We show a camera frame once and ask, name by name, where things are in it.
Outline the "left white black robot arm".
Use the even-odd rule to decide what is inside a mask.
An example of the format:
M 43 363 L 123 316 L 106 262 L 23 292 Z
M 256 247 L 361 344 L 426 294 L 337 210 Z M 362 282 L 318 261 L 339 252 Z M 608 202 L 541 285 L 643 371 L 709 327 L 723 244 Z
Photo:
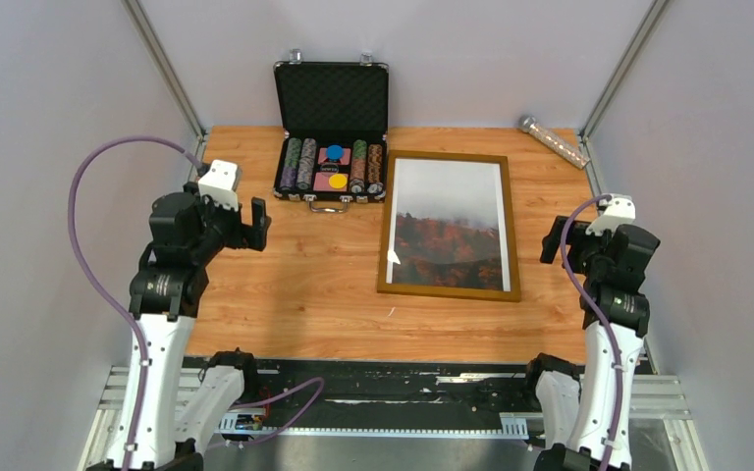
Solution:
M 265 200 L 250 203 L 251 221 L 231 189 L 187 183 L 157 198 L 144 248 L 123 312 L 133 323 L 130 372 L 120 421 L 96 470 L 200 470 L 222 416 L 233 403 L 249 405 L 261 393 L 252 354 L 215 353 L 201 385 L 178 405 L 180 376 L 207 266 L 224 249 L 262 251 L 272 220 Z

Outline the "black poker chip case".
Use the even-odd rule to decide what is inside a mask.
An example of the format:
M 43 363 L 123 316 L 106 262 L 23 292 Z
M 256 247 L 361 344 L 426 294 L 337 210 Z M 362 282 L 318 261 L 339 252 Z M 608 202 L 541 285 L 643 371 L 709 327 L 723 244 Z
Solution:
M 354 62 L 309 62 L 294 49 L 273 68 L 284 139 L 272 192 L 314 212 L 343 213 L 387 194 L 390 68 L 368 53 Z M 325 149 L 345 149 L 341 162 Z M 345 191 L 328 186 L 346 174 Z

